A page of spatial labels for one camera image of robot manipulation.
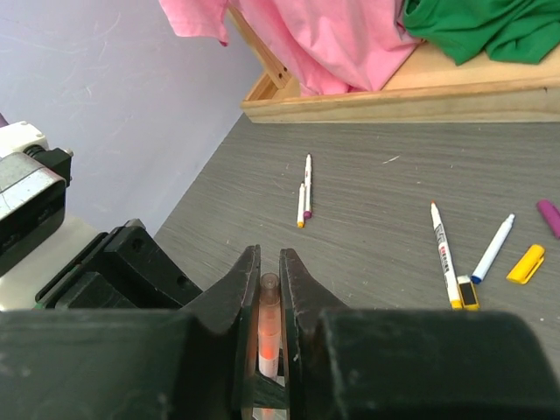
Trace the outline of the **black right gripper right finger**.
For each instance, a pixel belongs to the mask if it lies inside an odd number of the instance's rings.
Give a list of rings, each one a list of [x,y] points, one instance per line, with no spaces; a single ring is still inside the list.
[[[320,315],[347,306],[318,282],[296,250],[279,256],[283,372],[289,419],[319,419],[332,403],[332,369]]]

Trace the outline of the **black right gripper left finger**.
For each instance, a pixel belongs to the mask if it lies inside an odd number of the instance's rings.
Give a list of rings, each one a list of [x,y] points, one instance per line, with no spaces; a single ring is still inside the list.
[[[256,382],[261,249],[248,246],[229,272],[185,307],[183,419],[250,419]]]

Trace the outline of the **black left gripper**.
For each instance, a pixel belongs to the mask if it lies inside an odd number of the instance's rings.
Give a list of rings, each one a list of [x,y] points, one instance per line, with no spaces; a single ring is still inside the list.
[[[98,234],[36,294],[34,308],[177,310],[201,293],[133,219]]]

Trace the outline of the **orange highlighter pen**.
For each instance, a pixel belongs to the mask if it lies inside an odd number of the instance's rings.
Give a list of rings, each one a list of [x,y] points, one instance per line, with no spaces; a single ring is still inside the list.
[[[258,368],[276,382],[281,342],[280,306],[260,304],[258,318]]]

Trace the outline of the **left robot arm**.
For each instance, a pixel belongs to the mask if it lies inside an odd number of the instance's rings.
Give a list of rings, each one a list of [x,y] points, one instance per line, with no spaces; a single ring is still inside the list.
[[[1,277],[1,308],[179,309],[197,286],[133,219],[98,232],[69,216]]]

